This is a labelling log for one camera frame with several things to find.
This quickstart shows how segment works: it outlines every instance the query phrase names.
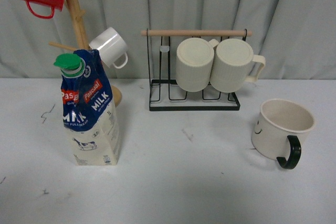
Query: wooden base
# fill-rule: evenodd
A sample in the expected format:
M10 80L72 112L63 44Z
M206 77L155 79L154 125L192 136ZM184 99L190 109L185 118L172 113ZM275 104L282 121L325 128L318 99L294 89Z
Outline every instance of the wooden base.
M119 103L121 102L121 92L118 88L116 88L115 86L111 85L111 89L112 89L112 94L113 94L113 98L114 98L114 103L115 106L117 107L119 105Z

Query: smiley face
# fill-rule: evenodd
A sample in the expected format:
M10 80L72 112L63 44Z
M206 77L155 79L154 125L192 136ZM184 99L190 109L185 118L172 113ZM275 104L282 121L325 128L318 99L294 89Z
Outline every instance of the smiley face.
M262 129L260 129L260 131L256 131L256 127L254 128L254 133L256 133L257 135L258 134L260 134L263 130Z

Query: wooden mug stand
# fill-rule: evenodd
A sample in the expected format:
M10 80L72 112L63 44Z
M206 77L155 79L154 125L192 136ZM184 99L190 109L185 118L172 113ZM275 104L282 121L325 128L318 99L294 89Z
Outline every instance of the wooden mug stand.
M69 10L69 13L70 13L71 22L72 22L73 30L75 32L78 48L89 50L90 47L89 47L88 37L87 37L85 26L83 23L83 15L85 14L85 10L80 8L78 0L66 0L65 6ZM70 51L75 51L78 49L75 47L62 45L62 44L52 42L52 41L49 42L49 45L54 46L54 47L59 47L65 50L70 50ZM119 103L121 102L122 94L120 90L116 88L115 86L111 86L111 88L112 88L112 93L114 97L114 103L116 106L118 106Z

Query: blue label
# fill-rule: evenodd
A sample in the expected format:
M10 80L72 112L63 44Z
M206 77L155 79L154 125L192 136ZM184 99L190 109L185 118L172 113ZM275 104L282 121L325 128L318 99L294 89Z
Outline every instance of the blue label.
M110 82L98 50L76 50L83 68L75 77L62 74L63 123L73 131L87 131L112 101Z

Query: pascual logo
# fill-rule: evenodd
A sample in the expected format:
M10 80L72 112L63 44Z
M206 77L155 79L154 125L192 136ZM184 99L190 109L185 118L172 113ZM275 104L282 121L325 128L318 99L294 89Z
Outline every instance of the pascual logo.
M91 97L101 88L103 87L103 85L101 84L100 80L97 79L95 80L95 82L93 83L93 86L91 87L91 89L87 92L85 92L84 94L84 100L85 103L88 103L91 99Z
M91 68L90 66L86 66L84 71L84 77L88 78L90 74L91 74Z
M78 103L78 101L79 101L79 91L65 90L65 89L62 89L61 91L62 91L63 104L66 104L69 101L73 101L74 103Z

